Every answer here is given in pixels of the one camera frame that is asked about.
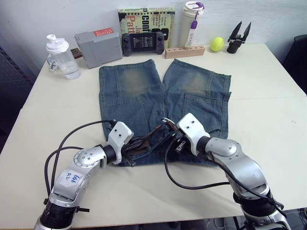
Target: jeans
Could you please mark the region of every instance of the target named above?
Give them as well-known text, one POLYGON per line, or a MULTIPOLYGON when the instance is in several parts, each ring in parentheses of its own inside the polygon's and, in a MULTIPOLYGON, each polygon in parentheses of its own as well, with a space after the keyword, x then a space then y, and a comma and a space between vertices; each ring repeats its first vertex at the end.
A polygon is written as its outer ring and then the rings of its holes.
MULTIPOLYGON (((136 64, 103 66, 99 69, 101 118, 124 122, 136 137, 152 131, 162 123, 162 117, 177 123, 185 114, 192 113, 211 137, 227 138, 230 78, 177 59, 169 66, 163 82, 151 59, 136 64)), ((103 129, 107 137, 111 127, 104 123, 103 129)), ((151 147, 161 145, 132 156, 136 165, 163 162, 167 134, 166 128, 155 133, 151 147)), ((179 155, 170 152, 169 161, 203 164, 188 149, 179 155)))

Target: black cable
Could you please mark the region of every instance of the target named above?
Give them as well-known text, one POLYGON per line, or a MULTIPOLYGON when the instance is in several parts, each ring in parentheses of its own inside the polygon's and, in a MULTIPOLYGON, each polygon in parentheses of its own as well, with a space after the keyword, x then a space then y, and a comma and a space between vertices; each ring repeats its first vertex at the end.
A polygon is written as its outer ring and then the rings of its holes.
POLYGON ((185 186, 182 184, 179 184, 177 181, 175 181, 175 179, 171 176, 171 174, 168 171, 168 166, 167 166, 167 154, 170 150, 170 148, 172 147, 172 145, 174 144, 174 140, 172 139, 169 146, 166 149, 165 152, 165 160, 164 160, 164 166, 165 166, 165 170, 166 170, 166 174, 168 175, 168 177, 171 179, 171 181, 181 187, 181 188, 185 188, 185 189, 190 189, 190 190, 197 190, 197 189, 204 189, 204 188, 210 188, 210 187, 215 187, 215 186, 220 186, 220 185, 224 185, 224 184, 229 184, 229 182, 220 182, 220 183, 214 183, 214 184, 208 184, 208 185, 203 185, 203 186, 197 186, 197 187, 189 187, 189 186, 185 186))
MULTIPOLYGON (((75 147, 75 146, 68 146, 68 147, 63 147, 60 149, 60 151, 62 150, 68 150, 68 149, 76 149, 76 150, 82 150, 83 148, 80 147, 75 147)), ((44 174, 45 174, 45 183, 46 183, 46 189, 47 189, 47 193, 48 196, 50 195, 50 185, 49 185, 49 179, 48 179, 48 165, 49 165, 49 161, 51 159, 51 157, 53 157, 54 154, 56 154, 58 152, 58 149, 53 151, 46 159, 46 163, 45 163, 45 168, 44 168, 44 174)))
POLYGON ((55 180, 55 176, 56 176, 56 170, 57 170, 57 164, 58 164, 58 160, 59 160, 59 153, 61 151, 61 148, 63 147, 65 141, 76 131, 78 131, 79 129, 81 128, 84 128, 84 127, 87 127, 87 126, 91 126, 91 125, 94 125, 94 124, 99 124, 99 123, 104 123, 104 122, 109 122, 110 124, 114 124, 114 120, 102 120, 102 121, 95 121, 95 122, 91 122, 91 123, 88 123, 88 124, 85 124, 83 126, 80 126, 78 128, 75 128, 72 132, 70 132, 69 134, 66 135, 66 137, 63 139, 63 141, 61 142, 61 144, 59 145, 59 148, 58 148, 58 151, 57 151, 57 154, 56 154, 56 158, 54 160, 54 164, 53 164, 53 170, 52 170, 52 177, 51 177, 51 189, 53 188, 54 186, 54 180, 55 180))
POLYGON ((218 162, 216 162, 216 161, 212 161, 212 160, 210 160, 210 159, 206 159, 206 161, 218 165, 218 166, 219 166, 219 167, 220 167, 220 168, 221 168, 231 179, 233 179, 238 185, 240 185, 242 188, 244 188, 246 191, 252 193, 253 195, 255 195, 255 196, 259 197, 259 198, 262 198, 262 199, 266 199, 271 205, 273 205, 273 206, 276 208, 276 210, 277 210, 280 214, 282 214, 284 217, 287 217, 286 214, 285 214, 283 211, 281 211, 281 210, 277 207, 276 202, 274 201, 273 198, 267 197, 267 196, 265 196, 265 195, 261 195, 261 194, 259 194, 259 193, 257 193, 257 192, 252 191, 251 189, 247 188, 247 187, 246 187, 243 183, 241 183, 241 182, 240 182, 230 171, 228 171, 222 164, 220 164, 220 163, 218 163, 218 162))
POLYGON ((238 220, 237 220, 236 217, 234 217, 234 222, 235 222, 235 225, 236 225, 236 230, 240 230, 239 223, 238 223, 238 220))

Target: book cover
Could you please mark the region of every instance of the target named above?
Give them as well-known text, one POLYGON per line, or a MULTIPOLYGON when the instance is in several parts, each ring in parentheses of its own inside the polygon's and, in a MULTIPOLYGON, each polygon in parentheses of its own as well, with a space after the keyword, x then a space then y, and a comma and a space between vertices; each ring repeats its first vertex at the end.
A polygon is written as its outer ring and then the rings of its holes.
POLYGON ((165 48, 171 47, 175 19, 173 8, 128 8, 118 10, 121 34, 138 34, 161 31, 165 48))

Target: white bottle cap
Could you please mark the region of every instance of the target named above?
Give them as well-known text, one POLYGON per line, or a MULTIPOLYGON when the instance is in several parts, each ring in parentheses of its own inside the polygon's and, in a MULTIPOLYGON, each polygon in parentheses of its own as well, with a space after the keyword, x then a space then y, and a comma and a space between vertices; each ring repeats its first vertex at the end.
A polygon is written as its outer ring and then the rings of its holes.
POLYGON ((65 52, 69 47, 68 42, 64 38, 56 38, 54 34, 49 34, 47 40, 46 50, 51 54, 65 52))
POLYGON ((187 17, 195 18, 195 15, 198 13, 198 16, 201 16, 205 10, 205 6, 200 1, 188 1, 183 7, 183 13, 187 17))

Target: tennis ball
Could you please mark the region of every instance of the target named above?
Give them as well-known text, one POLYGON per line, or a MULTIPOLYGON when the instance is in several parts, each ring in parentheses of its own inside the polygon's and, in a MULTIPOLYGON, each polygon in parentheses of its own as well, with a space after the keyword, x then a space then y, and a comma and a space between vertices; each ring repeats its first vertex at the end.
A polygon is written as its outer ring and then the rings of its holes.
POLYGON ((210 49, 213 52, 218 52, 223 48, 223 45, 224 45, 224 40, 221 37, 216 37, 211 42, 210 49))

